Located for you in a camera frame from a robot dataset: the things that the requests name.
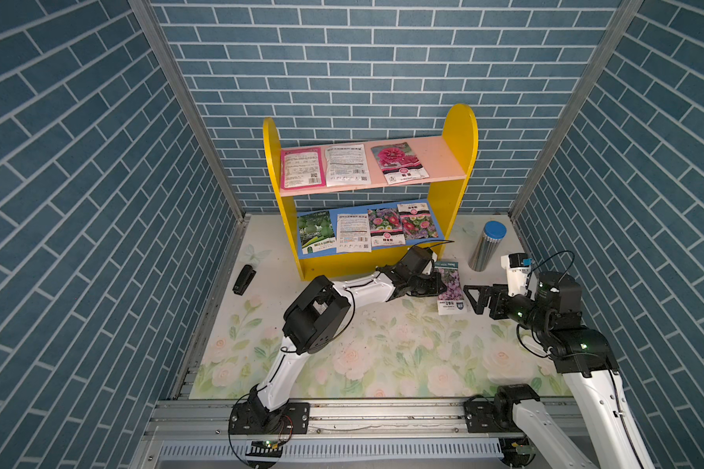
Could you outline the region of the purple flower seed packet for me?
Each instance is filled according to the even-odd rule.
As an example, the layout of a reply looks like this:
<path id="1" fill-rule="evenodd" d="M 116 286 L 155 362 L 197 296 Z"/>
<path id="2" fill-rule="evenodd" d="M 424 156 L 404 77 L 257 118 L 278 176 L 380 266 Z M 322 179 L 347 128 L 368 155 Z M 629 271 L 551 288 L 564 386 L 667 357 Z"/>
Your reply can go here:
<path id="1" fill-rule="evenodd" d="M 440 316 L 463 314 L 467 310 L 467 301 L 463 294 L 459 263 L 456 261 L 437 261 L 435 269 L 440 273 L 445 289 L 438 295 L 437 309 Z"/>

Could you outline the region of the pink hollyhock seed packet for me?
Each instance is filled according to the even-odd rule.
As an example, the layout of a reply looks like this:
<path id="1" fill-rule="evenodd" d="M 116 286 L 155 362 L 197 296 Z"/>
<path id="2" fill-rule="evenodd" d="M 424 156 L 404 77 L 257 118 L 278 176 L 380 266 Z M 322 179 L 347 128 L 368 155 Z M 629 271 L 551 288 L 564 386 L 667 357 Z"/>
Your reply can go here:
<path id="1" fill-rule="evenodd" d="M 372 154 L 388 185 L 427 179 L 424 165 L 408 142 L 371 148 Z"/>

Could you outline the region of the white text back seed packet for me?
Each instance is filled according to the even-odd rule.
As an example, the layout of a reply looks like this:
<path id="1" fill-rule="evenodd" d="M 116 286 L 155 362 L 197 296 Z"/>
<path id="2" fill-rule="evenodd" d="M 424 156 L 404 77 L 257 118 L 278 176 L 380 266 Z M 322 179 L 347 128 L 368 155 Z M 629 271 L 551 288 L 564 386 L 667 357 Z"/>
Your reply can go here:
<path id="1" fill-rule="evenodd" d="M 326 185 L 367 186 L 372 178 L 363 145 L 341 145 L 326 148 Z"/>

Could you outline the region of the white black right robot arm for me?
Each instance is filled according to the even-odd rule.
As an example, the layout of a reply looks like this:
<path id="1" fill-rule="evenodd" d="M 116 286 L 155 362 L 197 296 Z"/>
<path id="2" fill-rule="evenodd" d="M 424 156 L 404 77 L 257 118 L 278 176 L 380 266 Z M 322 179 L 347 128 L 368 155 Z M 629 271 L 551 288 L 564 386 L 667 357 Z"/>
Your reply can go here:
<path id="1" fill-rule="evenodd" d="M 572 393 L 591 438 L 590 459 L 555 423 L 539 395 L 526 384 L 504 385 L 494 400 L 497 422 L 514 426 L 553 468 L 650 468 L 653 465 L 623 390 L 609 341 L 582 323 L 582 287 L 557 272 L 538 275 L 534 289 L 506 285 L 467 285 L 476 314 L 513 320 L 542 348 Z"/>

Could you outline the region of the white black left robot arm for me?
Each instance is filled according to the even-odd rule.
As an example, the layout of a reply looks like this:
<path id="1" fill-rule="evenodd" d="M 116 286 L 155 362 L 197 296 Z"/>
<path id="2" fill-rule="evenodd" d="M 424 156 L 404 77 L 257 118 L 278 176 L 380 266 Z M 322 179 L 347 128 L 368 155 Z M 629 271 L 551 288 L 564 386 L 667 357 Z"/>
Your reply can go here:
<path id="1" fill-rule="evenodd" d="M 309 406 L 289 404 L 291 389 L 312 355 L 322 351 L 348 328 L 357 310 L 395 299 L 436 297 L 446 291 L 435 267 L 431 247 L 415 245 L 394 265 L 377 267 L 368 276 L 351 281 L 316 277 L 284 314 L 283 339 L 266 378 L 238 399 L 229 417 L 235 435 L 304 434 L 301 416 Z"/>

